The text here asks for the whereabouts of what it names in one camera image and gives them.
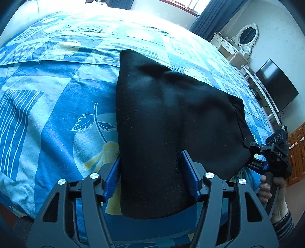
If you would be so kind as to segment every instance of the silver screw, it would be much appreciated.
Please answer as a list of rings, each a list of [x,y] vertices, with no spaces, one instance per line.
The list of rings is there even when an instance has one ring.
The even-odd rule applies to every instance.
[[[97,173],[92,173],[90,175],[90,178],[92,178],[92,179],[97,179],[98,177],[99,177],[99,175]]]
[[[206,178],[211,179],[211,178],[213,178],[213,177],[214,177],[214,174],[213,174],[212,172],[207,172],[207,173],[206,173]]]
[[[246,179],[243,178],[238,179],[238,182],[242,185],[245,185],[247,183]]]
[[[66,183],[66,180],[65,179],[59,179],[58,180],[58,184],[59,185],[63,185],[63,184],[65,184]]]

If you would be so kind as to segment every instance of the window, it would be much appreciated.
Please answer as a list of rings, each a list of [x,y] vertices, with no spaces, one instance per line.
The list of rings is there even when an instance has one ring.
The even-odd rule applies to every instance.
[[[211,0],[166,0],[200,15]]]

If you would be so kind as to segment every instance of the bedspread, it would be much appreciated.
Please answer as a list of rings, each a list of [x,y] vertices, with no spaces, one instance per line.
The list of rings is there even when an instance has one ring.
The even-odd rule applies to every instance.
[[[123,49],[242,98],[256,141],[271,135],[244,80],[215,47],[188,30],[120,9],[55,13],[0,48],[3,204],[35,217],[58,179],[81,180],[117,157],[115,89]],[[118,184],[102,207],[117,247],[148,248],[189,243],[202,204],[163,219],[133,220],[120,212]],[[81,223],[81,210],[78,218]]]

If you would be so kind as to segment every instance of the black tv screen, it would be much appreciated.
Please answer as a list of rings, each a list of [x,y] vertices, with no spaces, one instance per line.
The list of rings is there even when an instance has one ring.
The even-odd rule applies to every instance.
[[[271,59],[258,70],[256,76],[265,86],[279,111],[299,94],[289,78]]]

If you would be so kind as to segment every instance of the blue gripper pad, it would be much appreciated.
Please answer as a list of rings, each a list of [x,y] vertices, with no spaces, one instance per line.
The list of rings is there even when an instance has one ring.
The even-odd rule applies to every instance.
[[[202,175],[200,175],[197,167],[186,150],[180,153],[179,164],[191,196],[198,201],[201,197],[200,190],[202,189]]]
[[[113,166],[105,180],[104,194],[103,196],[108,199],[113,196],[114,191],[117,186],[117,182],[120,178],[120,157],[117,157],[116,161],[113,163]]]

